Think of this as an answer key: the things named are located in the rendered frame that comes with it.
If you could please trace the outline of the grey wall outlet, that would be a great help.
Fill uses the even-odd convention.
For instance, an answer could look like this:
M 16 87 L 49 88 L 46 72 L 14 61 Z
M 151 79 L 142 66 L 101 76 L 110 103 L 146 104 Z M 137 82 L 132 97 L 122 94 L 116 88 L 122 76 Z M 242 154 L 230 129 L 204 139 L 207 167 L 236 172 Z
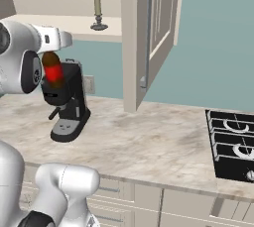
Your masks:
M 87 94 L 94 94 L 95 93 L 95 84 L 94 84 L 94 76 L 93 75 L 86 75 L 84 77 L 84 87 L 85 87 L 85 92 Z

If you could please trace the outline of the beige base cabinet door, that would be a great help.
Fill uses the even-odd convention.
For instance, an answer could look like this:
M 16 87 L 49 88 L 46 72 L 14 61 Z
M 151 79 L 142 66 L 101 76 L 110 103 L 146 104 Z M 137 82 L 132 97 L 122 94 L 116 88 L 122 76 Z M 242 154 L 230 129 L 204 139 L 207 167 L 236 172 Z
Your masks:
M 158 187 L 135 185 L 135 227 L 158 227 L 161 190 Z
M 213 202 L 210 194 L 165 189 L 160 227 L 211 227 Z

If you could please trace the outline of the black hob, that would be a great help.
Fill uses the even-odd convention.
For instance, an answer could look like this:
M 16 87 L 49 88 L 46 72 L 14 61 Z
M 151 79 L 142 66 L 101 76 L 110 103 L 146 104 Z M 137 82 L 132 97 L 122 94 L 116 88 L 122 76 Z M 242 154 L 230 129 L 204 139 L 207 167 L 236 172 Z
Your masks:
M 254 115 L 205 110 L 215 176 L 251 182 L 254 170 Z

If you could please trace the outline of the brown beer bottle red label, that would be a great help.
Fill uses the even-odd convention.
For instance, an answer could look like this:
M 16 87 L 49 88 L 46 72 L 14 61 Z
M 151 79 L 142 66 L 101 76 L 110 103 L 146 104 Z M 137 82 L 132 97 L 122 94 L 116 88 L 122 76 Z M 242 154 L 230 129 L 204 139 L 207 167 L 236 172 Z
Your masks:
M 60 88 L 64 85 L 64 73 L 60 58 L 54 52 L 45 52 L 42 57 L 42 64 L 45 77 L 53 88 Z

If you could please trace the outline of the black coffee machine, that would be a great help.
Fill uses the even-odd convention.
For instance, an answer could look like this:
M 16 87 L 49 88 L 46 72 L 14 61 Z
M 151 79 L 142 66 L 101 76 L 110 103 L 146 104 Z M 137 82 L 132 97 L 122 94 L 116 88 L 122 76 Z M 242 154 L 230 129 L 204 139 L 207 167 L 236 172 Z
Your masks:
M 45 77 L 41 81 L 41 88 L 45 101 L 55 106 L 49 119 L 59 115 L 51 131 L 51 138 L 56 142 L 68 143 L 79 136 L 90 117 L 90 110 L 86 104 L 81 63 L 66 58 L 62 68 L 65 80 L 62 88 L 52 88 Z

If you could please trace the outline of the beige drawer front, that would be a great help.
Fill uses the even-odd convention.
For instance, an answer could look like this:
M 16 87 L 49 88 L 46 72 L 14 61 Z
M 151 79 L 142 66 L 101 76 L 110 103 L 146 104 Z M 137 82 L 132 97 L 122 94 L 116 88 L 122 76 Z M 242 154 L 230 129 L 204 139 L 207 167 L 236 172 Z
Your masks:
M 103 205 L 102 203 L 92 201 L 88 202 L 88 207 L 94 216 L 110 217 L 119 221 L 113 222 L 97 218 L 101 227 L 133 227 L 135 225 L 134 213 L 131 210 L 120 209 L 116 206 Z
M 132 202 L 135 199 L 135 185 L 130 182 L 122 180 L 102 178 L 100 185 L 103 187 L 119 188 L 120 192 L 110 192 L 97 189 L 97 191 L 90 196 L 91 199 L 104 200 L 104 201 L 124 201 Z

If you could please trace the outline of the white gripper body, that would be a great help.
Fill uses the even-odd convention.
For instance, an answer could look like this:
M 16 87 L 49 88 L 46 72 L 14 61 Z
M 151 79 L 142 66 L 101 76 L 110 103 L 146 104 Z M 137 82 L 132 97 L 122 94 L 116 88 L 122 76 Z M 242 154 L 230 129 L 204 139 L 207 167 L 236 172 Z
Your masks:
M 59 31 L 60 48 L 67 48 L 72 45 L 72 34 L 66 31 Z

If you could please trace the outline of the olive candle on dark holder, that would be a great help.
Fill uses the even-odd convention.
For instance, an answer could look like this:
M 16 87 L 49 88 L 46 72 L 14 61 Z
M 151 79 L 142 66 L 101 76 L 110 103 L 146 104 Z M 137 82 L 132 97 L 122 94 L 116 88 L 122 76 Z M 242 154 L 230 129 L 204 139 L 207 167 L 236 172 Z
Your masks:
M 90 28 L 94 31 L 104 31 L 108 28 L 108 26 L 102 23 L 101 0 L 93 0 L 93 1 L 94 1 L 95 23 L 93 23 L 90 26 Z

